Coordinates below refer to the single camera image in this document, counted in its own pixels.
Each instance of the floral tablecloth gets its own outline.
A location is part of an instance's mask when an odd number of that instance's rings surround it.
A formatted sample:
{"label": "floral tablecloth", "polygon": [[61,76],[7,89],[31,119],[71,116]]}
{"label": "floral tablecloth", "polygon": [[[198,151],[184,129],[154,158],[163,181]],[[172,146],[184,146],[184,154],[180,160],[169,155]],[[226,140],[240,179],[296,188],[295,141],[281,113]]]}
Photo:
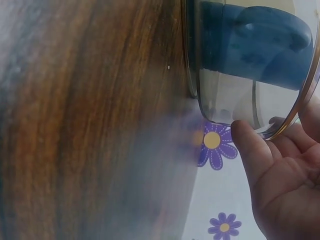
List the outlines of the floral tablecloth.
{"label": "floral tablecloth", "polygon": [[182,240],[264,240],[230,128],[207,122]]}

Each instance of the hand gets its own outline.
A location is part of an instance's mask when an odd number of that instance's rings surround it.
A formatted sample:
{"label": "hand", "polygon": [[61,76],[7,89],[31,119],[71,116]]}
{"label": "hand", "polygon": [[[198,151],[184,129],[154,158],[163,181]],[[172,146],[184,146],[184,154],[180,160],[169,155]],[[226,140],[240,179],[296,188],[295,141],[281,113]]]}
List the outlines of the hand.
{"label": "hand", "polygon": [[268,240],[320,239],[320,103],[264,141],[243,121],[231,126],[248,178],[255,220]]}

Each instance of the wooden surface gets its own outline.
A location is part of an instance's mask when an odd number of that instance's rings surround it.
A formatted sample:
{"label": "wooden surface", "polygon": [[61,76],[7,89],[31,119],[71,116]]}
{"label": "wooden surface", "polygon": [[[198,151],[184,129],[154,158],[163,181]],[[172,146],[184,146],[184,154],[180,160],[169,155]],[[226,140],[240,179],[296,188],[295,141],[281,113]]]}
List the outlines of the wooden surface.
{"label": "wooden surface", "polygon": [[1,0],[0,240],[180,239],[187,92],[180,0]]}

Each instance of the glass lid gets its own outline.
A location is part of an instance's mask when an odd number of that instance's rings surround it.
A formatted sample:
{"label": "glass lid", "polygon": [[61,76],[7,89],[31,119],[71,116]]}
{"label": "glass lid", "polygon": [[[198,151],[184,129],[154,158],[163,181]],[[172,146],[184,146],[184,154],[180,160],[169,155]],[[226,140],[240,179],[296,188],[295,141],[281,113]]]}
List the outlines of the glass lid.
{"label": "glass lid", "polygon": [[186,0],[191,95],[209,121],[247,121],[270,139],[319,80],[317,0]]}

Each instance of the purple flower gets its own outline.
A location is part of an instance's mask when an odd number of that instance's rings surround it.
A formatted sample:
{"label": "purple flower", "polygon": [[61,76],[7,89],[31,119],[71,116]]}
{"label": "purple flower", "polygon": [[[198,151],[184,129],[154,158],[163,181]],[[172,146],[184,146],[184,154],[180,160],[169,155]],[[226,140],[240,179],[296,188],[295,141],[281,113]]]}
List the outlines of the purple flower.
{"label": "purple flower", "polygon": [[201,154],[198,161],[198,167],[203,167],[208,159],[214,170],[220,170],[223,167],[222,157],[235,159],[238,150],[230,145],[232,143],[230,128],[208,122],[204,129],[204,138],[201,146]]}
{"label": "purple flower", "polygon": [[230,214],[227,217],[225,213],[221,212],[218,217],[219,219],[210,219],[210,224],[213,225],[213,227],[208,229],[208,233],[214,234],[213,240],[230,240],[230,236],[239,235],[239,231],[236,229],[242,224],[240,221],[235,221],[235,214]]}

